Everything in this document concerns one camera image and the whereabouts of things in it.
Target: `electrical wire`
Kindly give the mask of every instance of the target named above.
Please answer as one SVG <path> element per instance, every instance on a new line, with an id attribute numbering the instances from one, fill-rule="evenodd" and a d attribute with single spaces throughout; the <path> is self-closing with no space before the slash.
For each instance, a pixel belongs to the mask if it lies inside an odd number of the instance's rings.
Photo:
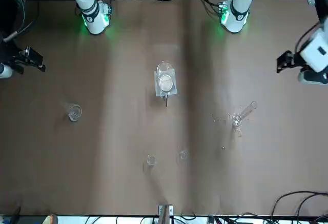
<path id="1" fill-rule="evenodd" d="M 175 218 L 175 217 L 173 217 L 172 220 L 178 220 L 178 221 L 180 221 L 182 224 L 187 224 L 187 223 L 185 223 L 183 220 L 180 220 L 180 219 Z"/>
<path id="2" fill-rule="evenodd" d="M 296 192 L 286 193 L 286 194 L 280 196 L 280 197 L 276 200 L 275 204 L 273 205 L 273 208 L 272 208 L 271 214 L 270 214 L 270 216 L 271 216 L 270 219 L 273 220 L 273 215 L 274 215 L 275 209 L 276 209 L 276 207 L 277 207 L 277 205 L 278 205 L 278 203 L 279 203 L 280 200 L 282 200 L 283 198 L 285 198 L 285 197 L 287 197 L 287 196 L 291 196 L 291 195 L 294 195 L 294 194 L 300 194 L 300 193 L 308 193 L 308 194 L 312 194 L 312 195 L 308 196 L 305 200 L 303 200 L 303 202 L 302 202 L 302 203 L 300 204 L 300 206 L 299 206 L 299 209 L 302 207 L 302 205 L 304 204 L 304 202 L 305 202 L 306 200 L 308 200 L 309 198 L 311 198 L 311 197 L 314 197 L 314 196 L 316 196 L 316 195 L 328 196 L 328 192 L 315 192 L 315 191 L 296 191 Z"/>
<path id="3" fill-rule="evenodd" d="M 294 54 L 297 53 L 298 51 L 298 46 L 301 43 L 301 41 L 303 40 L 303 38 L 310 33 L 314 28 L 316 28 L 318 25 L 320 24 L 320 22 L 317 22 L 315 25 L 313 25 L 312 27 L 310 27 L 302 36 L 301 38 L 297 41 L 296 45 L 295 45 L 295 50 L 294 50 Z"/>
<path id="4" fill-rule="evenodd" d="M 23 29 L 21 29 L 19 32 L 17 32 L 17 35 L 22 34 L 23 32 L 25 32 L 26 30 L 28 30 L 30 27 L 32 27 L 33 24 L 35 24 L 35 22 L 37 21 L 39 14 L 40 14 L 40 1 L 36 0 L 37 2 L 37 8 L 36 8 L 36 16 L 35 18 Z"/>
<path id="5" fill-rule="evenodd" d="M 95 220 L 91 224 L 95 224 L 100 218 L 102 218 L 102 216 L 95 218 Z"/>
<path id="6" fill-rule="evenodd" d="M 203 7 L 204 7 L 204 9 L 205 9 L 205 12 L 206 12 L 206 14 L 212 19 L 212 20 L 216 20 L 216 18 L 219 18 L 219 14 L 218 14 L 218 12 L 211 6 L 211 5 L 209 5 L 207 2 L 206 2 L 206 0 L 200 0 L 201 1 L 201 3 L 203 4 Z"/>
<path id="7" fill-rule="evenodd" d="M 144 217 L 144 218 L 141 219 L 140 224 L 142 223 L 142 221 L 143 221 L 144 219 L 146 219 L 146 217 Z"/>
<path id="8" fill-rule="evenodd" d="M 88 218 L 87 218 L 86 222 L 84 222 L 84 224 L 87 224 L 89 219 L 90 219 L 90 216 L 88 216 Z"/>
<path id="9" fill-rule="evenodd" d="M 17 31 L 20 31 L 23 28 L 24 23 L 25 23 L 25 7 L 24 7 L 24 2 L 23 2 L 23 0 L 19 0 L 19 2 L 20 2 L 20 8 L 21 8 L 22 14 L 23 14 L 23 19 L 22 19 L 22 22 L 20 24 L 20 27 L 19 27 L 19 29 Z"/>
<path id="10" fill-rule="evenodd" d="M 183 217 L 183 216 L 180 216 L 180 218 L 182 218 L 182 219 L 184 219 L 184 220 L 194 220 L 194 219 L 196 219 L 196 215 L 195 215 L 195 213 L 194 212 L 192 212 L 193 213 L 193 217 L 191 217 L 191 218 L 185 218 L 185 217 Z"/>

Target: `glass test tube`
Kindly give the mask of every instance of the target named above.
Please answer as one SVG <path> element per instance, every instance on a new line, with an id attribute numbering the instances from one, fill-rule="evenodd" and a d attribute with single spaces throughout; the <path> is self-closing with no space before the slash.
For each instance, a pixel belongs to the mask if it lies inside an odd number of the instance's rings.
<path id="1" fill-rule="evenodd" d="M 257 102 L 253 101 L 248 105 L 240 114 L 236 114 L 232 117 L 232 125 L 234 127 L 239 127 L 241 122 L 249 116 L 257 108 Z"/>

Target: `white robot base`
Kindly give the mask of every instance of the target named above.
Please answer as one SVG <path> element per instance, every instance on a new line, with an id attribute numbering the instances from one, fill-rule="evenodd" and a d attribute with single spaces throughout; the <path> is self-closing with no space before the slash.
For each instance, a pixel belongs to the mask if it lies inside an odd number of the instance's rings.
<path id="1" fill-rule="evenodd" d="M 110 5 L 99 0 L 98 2 L 99 10 L 97 15 L 92 18 L 88 14 L 82 13 L 82 18 L 84 24 L 91 34 L 97 35 L 104 31 L 106 27 L 110 24 L 110 15 L 112 13 L 112 8 Z"/>
<path id="2" fill-rule="evenodd" d="M 231 11 L 231 3 L 233 0 L 226 0 L 222 2 L 222 5 L 226 6 L 226 11 L 221 15 L 221 24 L 232 33 L 238 33 L 242 27 L 246 24 L 249 12 L 246 15 L 240 15 L 239 18 Z"/>

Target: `brown table surface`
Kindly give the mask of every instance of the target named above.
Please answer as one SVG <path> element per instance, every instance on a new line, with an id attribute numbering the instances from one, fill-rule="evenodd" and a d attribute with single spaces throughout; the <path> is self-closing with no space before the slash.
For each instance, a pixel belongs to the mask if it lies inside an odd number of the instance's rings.
<path id="1" fill-rule="evenodd" d="M 283 193 L 328 190 L 328 89 L 300 84 L 298 69 L 275 73 L 276 58 L 317 21 L 306 0 L 254 0 L 239 34 L 199 0 L 115 1 L 98 36 L 75 2 L 40 7 L 18 42 L 43 55 L 47 72 L 0 82 L 1 211 L 157 214 L 168 202 L 175 214 L 265 215 Z M 154 90 L 163 60 L 178 88 L 167 108 Z M 253 100 L 239 138 L 228 114 Z M 65 118 L 65 103 L 81 105 L 78 122 Z M 145 172 L 149 154 L 158 163 Z M 277 214 L 293 214 L 303 197 Z M 320 214 L 323 201 L 302 214 Z"/>

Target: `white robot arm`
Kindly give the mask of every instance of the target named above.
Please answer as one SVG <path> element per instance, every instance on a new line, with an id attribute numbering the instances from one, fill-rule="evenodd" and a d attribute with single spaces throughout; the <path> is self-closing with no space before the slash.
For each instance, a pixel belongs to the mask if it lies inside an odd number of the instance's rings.
<path id="1" fill-rule="evenodd" d="M 97 0 L 76 0 L 91 34 L 100 34 L 109 25 L 112 8 Z"/>
<path id="2" fill-rule="evenodd" d="M 298 48 L 303 38 L 314 33 Z M 328 85 L 328 19 L 316 23 L 300 38 L 294 52 L 286 51 L 277 59 L 277 73 L 302 67 L 298 80 L 306 84 Z"/>
<path id="3" fill-rule="evenodd" d="M 237 33 L 246 24 L 253 0 L 227 0 L 223 2 L 227 10 L 221 17 L 222 25 L 230 32 Z"/>

